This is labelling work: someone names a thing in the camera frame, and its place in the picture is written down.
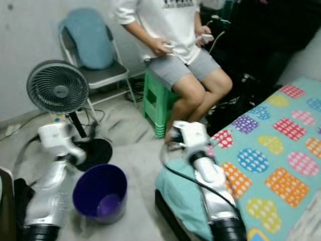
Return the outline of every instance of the person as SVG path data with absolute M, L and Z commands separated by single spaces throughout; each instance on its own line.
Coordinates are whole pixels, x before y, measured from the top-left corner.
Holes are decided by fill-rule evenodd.
M 232 89 L 232 80 L 197 39 L 211 34 L 200 18 L 200 0 L 114 0 L 113 15 L 138 41 L 148 71 L 180 98 L 167 124 L 199 121 Z M 173 45 L 167 48 L 164 44 Z

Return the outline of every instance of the fan grille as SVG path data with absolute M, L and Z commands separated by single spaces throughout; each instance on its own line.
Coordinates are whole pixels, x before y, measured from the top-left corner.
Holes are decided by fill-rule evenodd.
M 51 61 L 38 65 L 31 72 L 27 92 L 39 109 L 66 114 L 84 105 L 89 87 L 77 68 L 63 61 Z

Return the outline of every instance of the colorful bedsheet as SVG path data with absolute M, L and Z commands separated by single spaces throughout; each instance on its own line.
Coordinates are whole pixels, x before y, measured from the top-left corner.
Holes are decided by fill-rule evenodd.
M 218 141 L 213 153 L 239 199 L 248 240 L 286 240 L 321 188 L 321 83 L 300 78 L 284 86 L 213 139 Z M 192 175 L 181 160 L 170 165 Z M 195 186 L 161 173 L 156 187 L 188 230 L 211 238 Z

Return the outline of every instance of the white t-shirt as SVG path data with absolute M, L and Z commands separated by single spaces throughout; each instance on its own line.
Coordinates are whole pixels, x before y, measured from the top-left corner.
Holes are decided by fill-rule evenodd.
M 140 23 L 152 38 L 166 38 L 174 45 L 174 55 L 190 64 L 200 53 L 195 44 L 195 13 L 200 0 L 114 0 L 114 17 L 122 25 Z M 155 58 L 141 41 L 143 60 Z

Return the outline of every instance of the bed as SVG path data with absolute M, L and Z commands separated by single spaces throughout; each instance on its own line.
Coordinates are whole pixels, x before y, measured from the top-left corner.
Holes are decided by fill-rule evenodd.
M 321 240 L 320 82 L 297 79 L 212 139 L 210 152 L 231 181 L 249 241 Z M 169 165 L 193 176 L 180 159 Z M 162 170 L 155 185 L 156 205 L 180 240 L 188 240 L 184 233 L 212 240 L 194 184 Z

